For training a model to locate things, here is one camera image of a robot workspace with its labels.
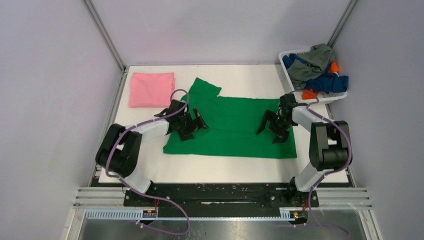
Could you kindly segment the green t shirt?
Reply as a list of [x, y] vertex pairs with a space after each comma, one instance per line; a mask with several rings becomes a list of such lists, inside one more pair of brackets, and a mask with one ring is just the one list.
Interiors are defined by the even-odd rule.
[[189, 107], [199, 110], [208, 128], [184, 141], [178, 133], [171, 133], [163, 147], [165, 154], [267, 159], [298, 156], [292, 129], [282, 143], [273, 143], [275, 134], [269, 129], [256, 134], [265, 111], [278, 110], [279, 99], [220, 96], [221, 90], [200, 78], [194, 80], [182, 100], [189, 100]]

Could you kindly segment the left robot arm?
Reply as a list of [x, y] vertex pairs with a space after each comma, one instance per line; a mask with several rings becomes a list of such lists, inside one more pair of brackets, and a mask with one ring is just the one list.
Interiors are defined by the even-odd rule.
[[152, 204], [155, 192], [152, 181], [137, 168], [143, 143], [155, 138], [177, 133], [181, 141], [194, 139], [194, 133], [208, 129], [197, 108], [189, 109], [186, 102], [172, 100], [152, 119], [132, 125], [112, 124], [103, 138], [95, 156], [95, 162], [108, 177], [116, 178], [136, 192], [136, 199], [144, 206]]

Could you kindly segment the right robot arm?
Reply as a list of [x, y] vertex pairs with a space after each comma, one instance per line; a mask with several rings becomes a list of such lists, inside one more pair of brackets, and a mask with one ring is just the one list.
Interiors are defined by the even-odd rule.
[[282, 202], [290, 207], [313, 207], [315, 188], [329, 175], [344, 171], [353, 160], [349, 124], [331, 120], [316, 111], [311, 103], [297, 102], [294, 93], [279, 98], [278, 109], [264, 111], [257, 134], [268, 128], [274, 135], [273, 143], [284, 143], [290, 128], [302, 126], [310, 133], [309, 163], [291, 178], [282, 193]]

